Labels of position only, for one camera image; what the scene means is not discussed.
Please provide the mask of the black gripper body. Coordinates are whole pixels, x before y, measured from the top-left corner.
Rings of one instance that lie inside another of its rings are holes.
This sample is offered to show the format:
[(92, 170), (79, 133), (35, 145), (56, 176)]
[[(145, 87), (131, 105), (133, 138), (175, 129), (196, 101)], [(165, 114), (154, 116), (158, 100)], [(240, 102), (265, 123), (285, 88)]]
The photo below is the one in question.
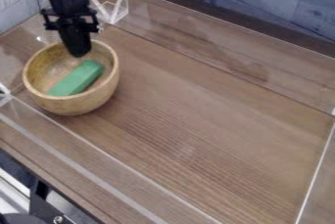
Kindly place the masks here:
[(88, 0), (48, 0), (51, 8), (43, 9), (47, 30), (78, 29), (87, 33), (98, 31), (96, 11)]

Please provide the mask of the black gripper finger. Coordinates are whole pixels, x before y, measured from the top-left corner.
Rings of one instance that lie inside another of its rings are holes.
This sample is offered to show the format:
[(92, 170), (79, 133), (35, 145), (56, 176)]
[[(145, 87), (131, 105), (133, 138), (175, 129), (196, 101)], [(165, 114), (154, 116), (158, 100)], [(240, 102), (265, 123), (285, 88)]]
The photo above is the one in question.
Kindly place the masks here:
[(67, 33), (66, 45), (71, 55), (80, 58), (91, 50), (90, 34), (78, 29), (71, 29)]
[(63, 29), (59, 29), (58, 31), (59, 31), (59, 36), (60, 36), (60, 39), (64, 43), (64, 46), (66, 46), (67, 50), (70, 51), (71, 50), (71, 41), (70, 41), (67, 31), (64, 31)]

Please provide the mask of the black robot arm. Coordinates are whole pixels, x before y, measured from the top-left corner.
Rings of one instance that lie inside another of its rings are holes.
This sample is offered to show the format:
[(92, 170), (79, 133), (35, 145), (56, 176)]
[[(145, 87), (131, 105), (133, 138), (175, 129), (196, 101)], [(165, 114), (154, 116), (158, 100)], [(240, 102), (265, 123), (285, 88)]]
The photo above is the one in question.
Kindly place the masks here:
[(96, 11), (90, 0), (48, 0), (51, 7), (41, 9), (44, 28), (59, 33), (63, 44), (75, 58), (91, 50), (90, 35), (99, 31)]

